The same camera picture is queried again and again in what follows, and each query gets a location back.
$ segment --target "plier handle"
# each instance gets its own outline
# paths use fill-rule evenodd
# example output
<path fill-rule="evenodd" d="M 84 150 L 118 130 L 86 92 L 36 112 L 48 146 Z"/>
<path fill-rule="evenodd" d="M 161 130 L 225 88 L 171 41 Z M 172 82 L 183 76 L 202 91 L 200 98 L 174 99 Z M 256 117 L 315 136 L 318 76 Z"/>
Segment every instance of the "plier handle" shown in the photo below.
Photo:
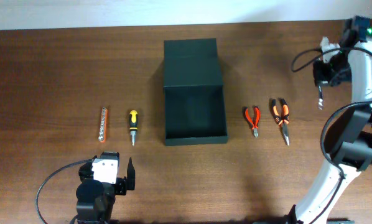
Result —
<path fill-rule="evenodd" d="M 287 105 L 285 99 L 280 99 L 280 103 L 281 103 L 282 108 L 283 108 L 281 117 L 280 117 L 280 115 L 279 115 L 279 113 L 277 112 L 277 109 L 276 109 L 276 100 L 272 100 L 274 120 L 275 120 L 276 124 L 278 124 L 278 125 L 281 125 L 282 123 L 289 124 L 290 120 L 289 120 L 288 105 Z"/>
<path fill-rule="evenodd" d="M 258 137 L 258 123 L 259 119 L 261 118 L 261 112 L 257 106 L 254 106 L 254 112 L 255 112 L 255 122 L 251 119 L 248 113 L 248 107 L 245 106 L 243 107 L 243 116 L 244 119 L 247 121 L 249 128 L 253 130 L 254 136 L 257 138 Z"/>

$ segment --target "orange pliers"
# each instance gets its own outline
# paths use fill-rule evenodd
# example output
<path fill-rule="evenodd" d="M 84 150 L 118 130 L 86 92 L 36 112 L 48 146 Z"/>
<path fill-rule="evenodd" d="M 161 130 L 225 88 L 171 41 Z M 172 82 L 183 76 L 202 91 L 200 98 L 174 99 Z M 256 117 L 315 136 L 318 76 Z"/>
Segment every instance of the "orange pliers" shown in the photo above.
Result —
<path fill-rule="evenodd" d="M 251 130 L 253 130 L 254 136 L 257 138 L 258 137 L 258 122 L 259 122 L 259 119 L 261 118 L 261 112 L 260 112 L 260 110 L 257 106 L 254 106 L 254 112 L 255 112 L 255 116 L 256 116 L 255 117 L 255 123 L 253 122 L 253 120 L 249 116 L 248 107 L 246 107 L 246 106 L 243 107 L 244 119 L 247 121 L 247 123 L 249 125 L 249 128 L 251 128 Z"/>
<path fill-rule="evenodd" d="M 289 146 L 290 145 L 290 135 L 288 133 L 288 127 L 287 127 L 287 125 L 290 123 L 289 109 L 288 109 L 288 105 L 287 105 L 285 99 L 280 99 L 280 103 L 281 103 L 282 109 L 283 109 L 282 110 L 282 116 L 280 116 L 279 113 L 277 112 L 276 100 L 272 100 L 271 106 L 272 106 L 272 109 L 273 109 L 273 116 L 274 116 L 274 120 L 275 120 L 276 124 L 281 127 L 281 131 L 283 133 L 284 140 L 286 140 L 286 144 Z"/>

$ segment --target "open box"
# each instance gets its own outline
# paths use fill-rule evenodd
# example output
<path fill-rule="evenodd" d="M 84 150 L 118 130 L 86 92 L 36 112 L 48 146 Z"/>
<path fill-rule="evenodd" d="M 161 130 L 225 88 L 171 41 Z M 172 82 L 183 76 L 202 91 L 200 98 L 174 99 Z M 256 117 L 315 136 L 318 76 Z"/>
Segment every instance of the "open box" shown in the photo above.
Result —
<path fill-rule="evenodd" d="M 228 141 L 215 39 L 164 42 L 165 145 Z"/>

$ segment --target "wood grain surface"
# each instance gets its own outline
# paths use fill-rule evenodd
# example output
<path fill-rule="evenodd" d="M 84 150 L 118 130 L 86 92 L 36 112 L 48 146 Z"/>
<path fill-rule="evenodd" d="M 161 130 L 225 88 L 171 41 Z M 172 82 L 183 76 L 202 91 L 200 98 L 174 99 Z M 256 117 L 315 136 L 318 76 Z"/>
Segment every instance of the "wood grain surface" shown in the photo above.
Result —
<path fill-rule="evenodd" d="M 117 197 L 115 219 L 187 223 L 283 216 L 320 169 L 324 122 L 351 98 L 348 84 L 326 88 L 319 111 L 312 68 L 292 73 L 290 62 L 322 36 L 337 41 L 342 24 L 0 31 L 0 223 L 40 223 L 34 197 L 42 181 L 105 150 L 120 153 L 120 176 L 129 157 L 136 169 L 136 189 Z M 218 42 L 230 140 L 165 147 L 163 41 L 210 37 Z M 269 111 L 269 99 L 278 97 L 290 108 L 289 147 Z M 244 105 L 261 108 L 257 139 L 241 114 Z M 102 106 L 109 109 L 104 144 L 97 140 Z M 132 109 L 140 114 L 134 147 Z M 46 185 L 40 209 L 49 223 L 68 223 L 77 213 L 79 184 L 74 167 Z M 330 217 L 372 223 L 372 166 L 347 188 Z"/>

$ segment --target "red pliers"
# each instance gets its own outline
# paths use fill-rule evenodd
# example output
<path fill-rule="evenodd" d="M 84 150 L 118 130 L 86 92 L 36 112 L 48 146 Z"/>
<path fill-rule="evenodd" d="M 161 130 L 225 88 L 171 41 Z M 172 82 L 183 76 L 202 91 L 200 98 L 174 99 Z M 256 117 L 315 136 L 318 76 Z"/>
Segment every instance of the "red pliers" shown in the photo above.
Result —
<path fill-rule="evenodd" d="M 254 136 L 257 138 L 258 137 L 258 122 L 259 119 L 261 118 L 261 112 L 257 106 L 254 106 L 254 112 L 255 112 L 255 123 L 251 119 L 248 113 L 248 107 L 243 107 L 243 116 L 244 119 L 247 121 L 249 128 L 254 131 Z"/>

